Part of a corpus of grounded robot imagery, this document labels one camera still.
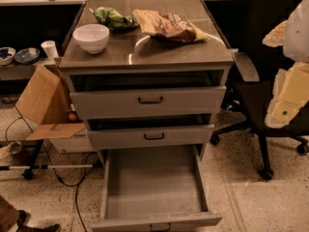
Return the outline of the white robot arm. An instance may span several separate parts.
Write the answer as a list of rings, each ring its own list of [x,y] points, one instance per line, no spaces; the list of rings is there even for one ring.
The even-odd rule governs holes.
[[[267,109],[266,125],[279,129],[289,125],[309,102],[309,0],[302,0],[287,20],[264,37],[263,44],[282,46],[284,55],[295,62],[275,76],[273,98]]]

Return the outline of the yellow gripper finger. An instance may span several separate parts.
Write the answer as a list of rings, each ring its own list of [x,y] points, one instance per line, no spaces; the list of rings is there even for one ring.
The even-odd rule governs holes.
[[[272,95],[265,124],[279,129],[289,125],[300,108],[309,102],[309,64],[296,62],[287,71],[280,69]]]
[[[267,35],[265,35],[262,43],[270,47],[277,47],[283,45],[285,41],[286,24],[287,21],[279,23]]]

